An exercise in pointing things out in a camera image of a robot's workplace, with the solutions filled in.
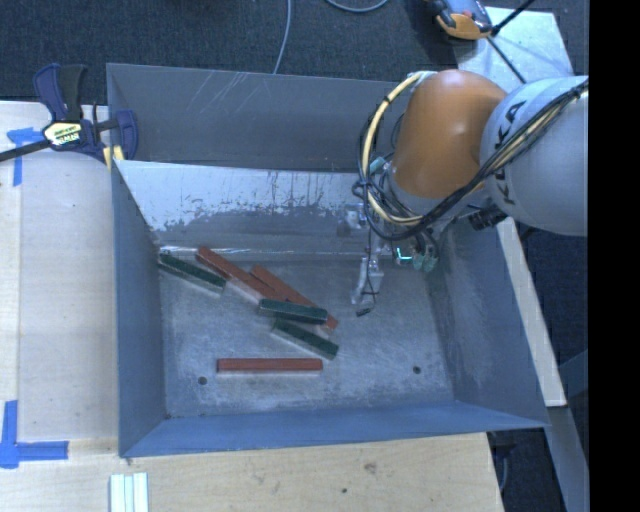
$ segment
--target orange object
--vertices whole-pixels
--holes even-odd
[[[282,294],[260,281],[257,277],[252,276],[207,247],[198,249],[196,260],[214,272],[219,273],[229,282],[239,285],[245,292],[252,294],[258,300],[261,298],[286,300]]]
[[[441,199],[469,183],[480,169],[484,127],[506,94],[482,75],[458,69],[420,82],[402,119],[393,157],[393,177],[400,188]]]
[[[322,368],[322,359],[315,357],[225,358],[217,364],[218,373],[319,372]]]

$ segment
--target clamp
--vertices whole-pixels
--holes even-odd
[[[79,90],[87,67],[81,64],[60,66],[49,64],[38,71],[33,85],[42,103],[51,114],[51,123],[42,129],[43,140],[0,153],[0,162],[42,149],[74,151],[91,156],[107,166],[111,163],[111,148],[100,133],[118,129],[120,144],[114,153],[125,159],[134,157],[138,148],[138,127],[132,110],[118,110],[115,117],[98,122],[96,106],[93,122],[84,119]]]

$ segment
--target black carpet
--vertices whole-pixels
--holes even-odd
[[[377,0],[343,0],[351,6]],[[524,2],[486,0],[515,9]],[[0,99],[35,100],[33,74],[52,62],[89,67],[81,99],[106,104],[107,62],[399,81],[407,72],[457,66],[423,0],[390,0],[366,14],[324,0],[5,1],[0,18]],[[589,0],[539,0],[554,14],[575,74],[589,74]],[[587,348],[587,240],[525,231],[523,246],[558,363]],[[589,454],[588,391],[573,397]],[[544,433],[500,433],[510,442],[507,512],[563,512]]]

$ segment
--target bin floor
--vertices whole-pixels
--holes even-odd
[[[161,272],[172,417],[452,400],[424,275],[383,261],[376,306],[358,317],[350,301],[360,264],[353,257],[236,263],[245,270],[259,263],[336,317],[329,339],[339,345],[338,354],[324,360],[320,373],[218,375],[219,358],[319,356],[272,334],[274,319],[229,285],[216,296]]]

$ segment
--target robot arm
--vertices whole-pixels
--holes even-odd
[[[511,216],[531,227],[586,236],[588,87],[588,77],[565,77],[506,94],[461,70],[415,73],[400,83],[361,141],[353,191],[373,241],[370,266],[363,260],[360,276],[371,289],[360,300],[378,291],[384,243],[392,244],[397,262],[429,271],[437,263],[437,241],[454,220],[467,218],[482,229]],[[381,161],[374,157],[378,125],[405,91],[411,98],[395,154]],[[402,244],[409,244],[404,253]],[[372,269],[375,285],[364,280]]]

